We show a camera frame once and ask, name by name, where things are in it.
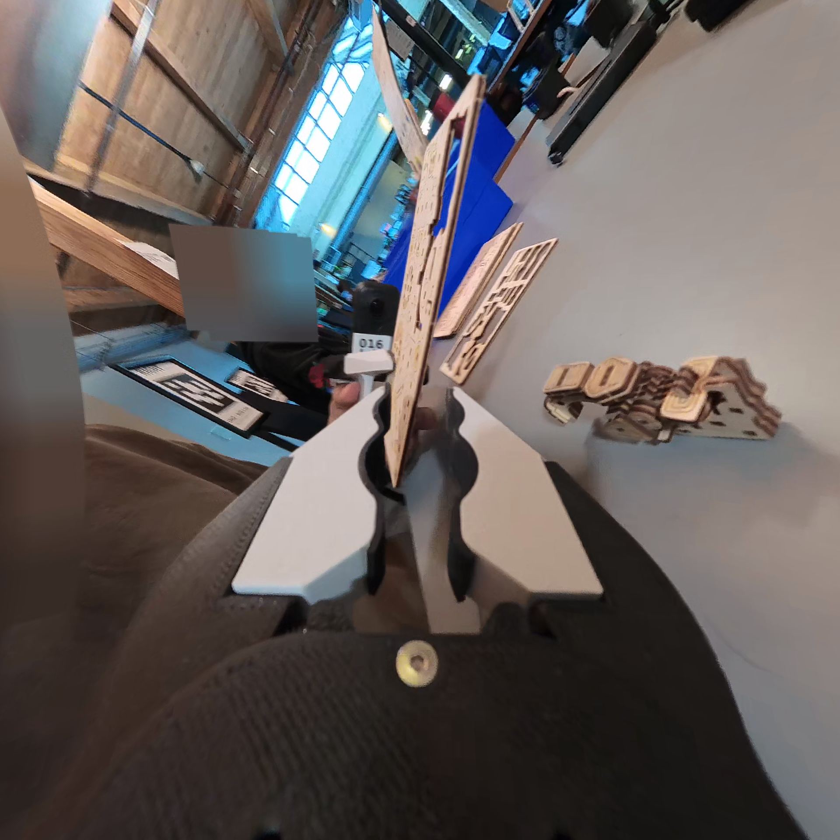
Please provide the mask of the person's left hand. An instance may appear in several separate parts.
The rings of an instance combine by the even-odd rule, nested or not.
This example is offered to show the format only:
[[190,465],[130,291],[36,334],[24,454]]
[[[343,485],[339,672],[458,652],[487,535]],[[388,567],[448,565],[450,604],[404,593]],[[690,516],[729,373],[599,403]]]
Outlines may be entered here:
[[361,384],[348,381],[336,384],[331,393],[328,425],[333,424],[342,415],[354,407],[361,398]]

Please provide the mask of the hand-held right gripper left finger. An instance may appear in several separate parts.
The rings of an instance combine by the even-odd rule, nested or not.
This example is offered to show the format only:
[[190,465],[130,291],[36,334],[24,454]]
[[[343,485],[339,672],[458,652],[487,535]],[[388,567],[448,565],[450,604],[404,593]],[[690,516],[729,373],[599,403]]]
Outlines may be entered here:
[[374,594],[385,574],[382,405],[374,390],[291,456],[239,565],[237,595],[305,602]]

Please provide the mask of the emptied wooden frame sheet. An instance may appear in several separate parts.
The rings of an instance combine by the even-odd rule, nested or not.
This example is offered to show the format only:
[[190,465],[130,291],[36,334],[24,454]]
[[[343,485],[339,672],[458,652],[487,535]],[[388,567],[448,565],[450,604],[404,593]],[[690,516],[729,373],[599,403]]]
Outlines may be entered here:
[[456,385],[468,381],[557,245],[556,238],[521,248],[490,286],[476,313],[461,330],[440,372]]

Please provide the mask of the black device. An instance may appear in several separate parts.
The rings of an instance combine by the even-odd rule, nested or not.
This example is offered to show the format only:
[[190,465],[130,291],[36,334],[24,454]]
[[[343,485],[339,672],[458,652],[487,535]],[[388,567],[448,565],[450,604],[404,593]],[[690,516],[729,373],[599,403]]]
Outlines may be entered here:
[[654,47],[658,31],[669,21],[666,2],[642,2],[622,29],[613,27],[605,58],[577,85],[570,104],[549,133],[548,161],[562,165],[566,155],[606,104]]

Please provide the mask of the assembled wooden model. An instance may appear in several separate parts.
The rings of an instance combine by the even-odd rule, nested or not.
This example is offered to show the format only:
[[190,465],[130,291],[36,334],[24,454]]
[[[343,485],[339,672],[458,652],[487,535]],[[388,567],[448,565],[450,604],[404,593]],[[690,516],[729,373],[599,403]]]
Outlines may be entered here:
[[599,364],[557,365],[543,387],[543,407],[559,424],[575,422],[585,404],[602,406],[595,436],[630,445],[675,438],[772,439],[781,412],[746,360],[701,356],[678,369],[613,356]]

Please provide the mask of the wooden beam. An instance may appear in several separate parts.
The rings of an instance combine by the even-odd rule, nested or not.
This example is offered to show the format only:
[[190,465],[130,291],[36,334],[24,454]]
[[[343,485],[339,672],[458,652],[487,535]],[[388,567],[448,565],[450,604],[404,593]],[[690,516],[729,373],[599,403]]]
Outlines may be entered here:
[[184,316],[180,283],[141,255],[133,242],[108,225],[29,180],[49,243],[103,272],[178,316]]

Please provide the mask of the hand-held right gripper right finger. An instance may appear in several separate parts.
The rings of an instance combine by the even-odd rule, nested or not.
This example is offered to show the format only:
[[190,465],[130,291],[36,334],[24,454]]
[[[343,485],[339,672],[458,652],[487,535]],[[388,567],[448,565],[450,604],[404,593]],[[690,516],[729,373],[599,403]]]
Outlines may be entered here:
[[541,455],[460,388],[448,389],[445,404],[456,600],[600,599],[602,583]]

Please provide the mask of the leaning plywood sheet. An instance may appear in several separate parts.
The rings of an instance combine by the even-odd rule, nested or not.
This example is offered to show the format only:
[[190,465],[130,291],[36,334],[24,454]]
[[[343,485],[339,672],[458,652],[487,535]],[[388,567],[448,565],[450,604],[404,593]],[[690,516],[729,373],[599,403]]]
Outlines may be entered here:
[[391,51],[386,42],[378,7],[372,5],[372,61],[380,84],[382,99],[388,119],[392,123],[397,142],[416,178],[421,175],[427,140],[423,136],[417,113],[410,101],[404,98],[398,83]]

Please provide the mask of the large window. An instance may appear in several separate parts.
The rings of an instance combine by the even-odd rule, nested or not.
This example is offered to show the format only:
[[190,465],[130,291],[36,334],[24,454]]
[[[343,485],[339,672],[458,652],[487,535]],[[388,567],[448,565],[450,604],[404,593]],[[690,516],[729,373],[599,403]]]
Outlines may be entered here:
[[370,63],[370,58],[329,60],[260,203],[254,228],[290,228]]

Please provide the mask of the person's brown clothing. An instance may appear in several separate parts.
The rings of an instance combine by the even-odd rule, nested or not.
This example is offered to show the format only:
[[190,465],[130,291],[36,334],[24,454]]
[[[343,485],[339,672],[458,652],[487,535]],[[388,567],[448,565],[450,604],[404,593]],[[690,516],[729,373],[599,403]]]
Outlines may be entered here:
[[265,642],[288,598],[232,580],[292,465],[89,426],[84,500],[48,569],[2,550],[2,838],[75,833],[112,777],[166,795],[181,766],[220,787],[242,739],[223,665]]

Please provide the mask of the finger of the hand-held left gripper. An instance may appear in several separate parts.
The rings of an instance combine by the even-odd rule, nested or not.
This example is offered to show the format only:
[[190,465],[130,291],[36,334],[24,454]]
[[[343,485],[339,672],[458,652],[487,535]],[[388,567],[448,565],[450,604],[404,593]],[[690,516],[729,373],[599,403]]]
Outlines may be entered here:
[[391,352],[348,353],[343,359],[344,378],[359,384],[359,398],[371,393],[377,376],[390,375],[394,368]]

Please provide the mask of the wooden puzzle parts sheet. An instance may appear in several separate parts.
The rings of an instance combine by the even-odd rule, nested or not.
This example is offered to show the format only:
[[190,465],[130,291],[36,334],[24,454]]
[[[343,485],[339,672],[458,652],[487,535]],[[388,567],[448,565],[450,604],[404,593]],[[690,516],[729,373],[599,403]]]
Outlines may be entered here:
[[393,488],[403,476],[486,89],[484,76],[470,77],[423,157],[395,324],[391,418],[384,436]]

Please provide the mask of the black white marker board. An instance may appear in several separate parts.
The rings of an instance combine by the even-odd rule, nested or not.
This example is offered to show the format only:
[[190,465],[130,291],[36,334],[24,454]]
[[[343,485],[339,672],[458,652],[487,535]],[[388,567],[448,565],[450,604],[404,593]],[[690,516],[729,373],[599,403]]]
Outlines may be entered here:
[[275,403],[288,403],[287,395],[272,382],[262,379],[254,372],[238,367],[225,380],[227,385],[238,388],[241,392],[258,395]]
[[111,364],[109,369],[242,438],[255,434],[268,417],[243,397],[173,358]]

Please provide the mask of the grey desk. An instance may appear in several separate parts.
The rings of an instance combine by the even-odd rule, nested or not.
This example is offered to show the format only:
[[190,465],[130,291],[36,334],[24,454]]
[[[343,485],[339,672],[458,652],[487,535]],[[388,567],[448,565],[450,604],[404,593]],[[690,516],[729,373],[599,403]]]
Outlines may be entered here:
[[[674,16],[564,163],[532,129],[501,183],[552,256],[465,384],[562,465],[703,626],[805,833],[838,838],[838,2]],[[767,443],[615,444],[543,409],[557,364],[744,358]]]

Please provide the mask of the person's black printed shirt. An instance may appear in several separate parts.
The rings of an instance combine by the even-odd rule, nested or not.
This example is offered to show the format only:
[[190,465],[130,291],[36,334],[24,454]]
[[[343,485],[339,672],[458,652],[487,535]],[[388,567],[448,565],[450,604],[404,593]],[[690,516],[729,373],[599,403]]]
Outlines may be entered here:
[[330,380],[343,372],[350,339],[322,332],[314,343],[233,342],[228,348],[296,407],[270,408],[262,429],[309,440],[327,425]]

